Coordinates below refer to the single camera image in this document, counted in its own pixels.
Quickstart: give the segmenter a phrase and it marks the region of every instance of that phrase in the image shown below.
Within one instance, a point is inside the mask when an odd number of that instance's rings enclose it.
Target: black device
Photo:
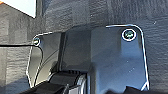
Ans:
[[[33,45],[27,67],[33,90],[22,94],[123,93],[126,86],[149,90],[143,32],[136,25],[74,27],[39,34]]]

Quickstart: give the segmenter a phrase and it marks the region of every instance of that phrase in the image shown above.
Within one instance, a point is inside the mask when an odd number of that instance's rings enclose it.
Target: dark background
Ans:
[[[150,89],[168,92],[168,0],[37,0],[36,18],[0,5],[0,43],[30,44],[39,33],[73,26],[135,24],[144,32]],[[0,92],[26,90],[30,48],[0,48]]]

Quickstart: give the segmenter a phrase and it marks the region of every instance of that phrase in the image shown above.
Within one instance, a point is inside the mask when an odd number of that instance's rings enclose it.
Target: glossy black panel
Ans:
[[[61,64],[63,71],[88,71],[90,66],[90,34],[91,30],[85,26],[75,27],[66,32]]]
[[[136,31],[136,38],[122,38],[125,29]],[[146,69],[141,31],[134,26],[102,27],[91,33],[91,63],[88,73],[90,94],[107,90],[121,93],[126,86],[141,89],[146,83]]]

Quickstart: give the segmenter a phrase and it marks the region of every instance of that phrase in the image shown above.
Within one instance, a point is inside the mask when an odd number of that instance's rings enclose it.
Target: textured surface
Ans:
[[[150,89],[168,92],[167,10],[168,0],[37,0],[33,19],[1,4],[0,43],[30,43],[38,33],[63,32],[83,24],[136,24],[144,32]],[[0,91],[15,94],[28,88],[29,49],[0,48]]]

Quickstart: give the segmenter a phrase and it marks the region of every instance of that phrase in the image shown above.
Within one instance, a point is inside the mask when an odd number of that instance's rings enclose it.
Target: curved edge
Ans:
[[[81,75],[78,79],[77,85],[80,86],[78,94],[84,94],[85,84],[86,84],[86,75]]]
[[[38,37],[38,36],[47,35],[47,34],[51,34],[51,33],[53,33],[53,32],[37,34],[37,35],[35,35],[35,36],[33,37],[33,39],[36,38],[36,37]],[[29,59],[28,59],[27,69],[26,69],[26,75],[27,75],[28,80],[29,80],[29,86],[32,88],[32,87],[34,87],[34,84],[31,84],[31,82],[30,82],[30,76],[29,76],[29,73],[28,73],[28,68],[29,68],[29,62],[30,62],[31,53],[32,53],[32,47],[30,48]]]
[[[141,90],[144,90],[145,86],[147,86],[147,89],[149,90],[149,79],[148,79],[148,69],[147,69],[147,63],[146,63],[146,52],[145,52],[145,43],[144,43],[144,37],[143,37],[143,32],[141,30],[141,28],[137,25],[134,25],[134,24],[125,24],[125,25],[108,25],[106,26],[107,28],[108,27],[116,27],[116,26],[134,26],[136,28],[138,28],[141,32],[141,36],[142,36],[142,46],[143,46],[143,54],[144,54],[144,62],[145,62],[145,70],[146,70],[146,82],[145,84],[142,86]]]

